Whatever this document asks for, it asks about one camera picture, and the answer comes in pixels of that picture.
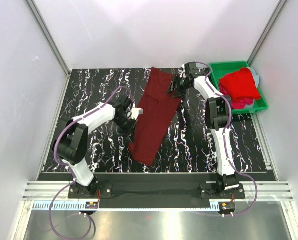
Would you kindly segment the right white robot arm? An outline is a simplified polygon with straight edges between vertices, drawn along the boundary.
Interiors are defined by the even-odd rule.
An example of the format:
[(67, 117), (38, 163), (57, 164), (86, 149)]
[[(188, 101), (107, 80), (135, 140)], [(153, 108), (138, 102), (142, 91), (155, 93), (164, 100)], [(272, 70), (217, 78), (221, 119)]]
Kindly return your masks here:
[(166, 93), (173, 94), (174, 98), (182, 98), (188, 89), (194, 88), (205, 99), (205, 124), (211, 131), (217, 154), (217, 180), (209, 193), (217, 193), (219, 197), (225, 199), (239, 188), (230, 138), (231, 98), (221, 93), (211, 83), (209, 76), (213, 69), (210, 65), (201, 63), (209, 68), (209, 73), (206, 75), (199, 70), (197, 65), (197, 62), (182, 65), (181, 73), (173, 77)]

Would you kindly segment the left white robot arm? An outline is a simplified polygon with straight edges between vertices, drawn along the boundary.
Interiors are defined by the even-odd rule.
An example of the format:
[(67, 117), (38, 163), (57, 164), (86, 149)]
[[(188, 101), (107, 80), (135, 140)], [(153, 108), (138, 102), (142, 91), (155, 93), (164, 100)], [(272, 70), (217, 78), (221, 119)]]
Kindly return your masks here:
[(80, 116), (59, 120), (53, 138), (53, 158), (57, 164), (68, 167), (74, 192), (86, 198), (97, 193), (97, 179), (86, 160), (89, 135), (103, 124), (114, 122), (118, 133), (133, 142), (138, 117), (143, 113), (129, 97), (122, 97), (100, 103)]

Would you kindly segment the dark red t shirt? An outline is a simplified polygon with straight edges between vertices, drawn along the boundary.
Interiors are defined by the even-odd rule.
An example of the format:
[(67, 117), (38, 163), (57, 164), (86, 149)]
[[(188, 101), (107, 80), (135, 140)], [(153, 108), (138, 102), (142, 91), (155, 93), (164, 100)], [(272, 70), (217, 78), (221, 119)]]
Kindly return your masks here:
[(180, 97), (167, 93), (173, 75), (158, 68), (151, 68), (144, 94), (138, 104), (143, 109), (137, 119), (134, 142), (129, 144), (132, 158), (151, 166), (162, 141), (181, 103)]

